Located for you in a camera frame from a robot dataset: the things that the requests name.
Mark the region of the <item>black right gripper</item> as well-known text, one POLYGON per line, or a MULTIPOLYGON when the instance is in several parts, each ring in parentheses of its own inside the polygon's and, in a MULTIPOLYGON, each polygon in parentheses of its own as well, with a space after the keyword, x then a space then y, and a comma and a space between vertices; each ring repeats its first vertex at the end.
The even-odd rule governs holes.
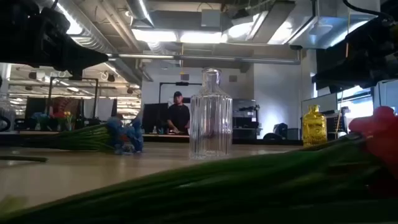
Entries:
POLYGON ((328 87, 337 93, 351 84, 365 88, 397 78, 397 21, 372 19, 350 32, 345 42, 348 58, 312 77, 317 90, 328 87))

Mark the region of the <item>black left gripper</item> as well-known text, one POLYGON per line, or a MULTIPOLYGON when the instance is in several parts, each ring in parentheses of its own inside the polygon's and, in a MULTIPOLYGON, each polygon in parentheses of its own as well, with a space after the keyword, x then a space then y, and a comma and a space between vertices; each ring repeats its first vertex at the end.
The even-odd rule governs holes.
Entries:
POLYGON ((35 1, 1 1, 1 62, 56 70, 84 70, 107 62, 108 56, 77 44, 68 34, 70 22, 52 7, 35 1))

